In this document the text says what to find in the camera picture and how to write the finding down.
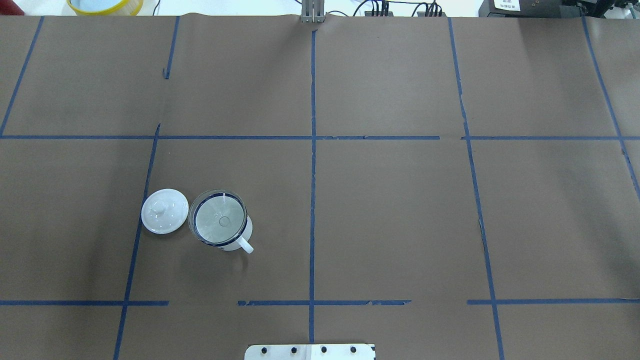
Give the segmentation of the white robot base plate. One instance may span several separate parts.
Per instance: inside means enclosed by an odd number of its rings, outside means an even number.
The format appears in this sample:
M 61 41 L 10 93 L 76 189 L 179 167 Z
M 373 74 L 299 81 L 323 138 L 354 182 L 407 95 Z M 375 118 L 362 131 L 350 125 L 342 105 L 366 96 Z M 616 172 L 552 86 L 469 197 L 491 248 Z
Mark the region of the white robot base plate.
M 247 347 L 245 360 L 375 360 L 374 344 L 254 344 Z

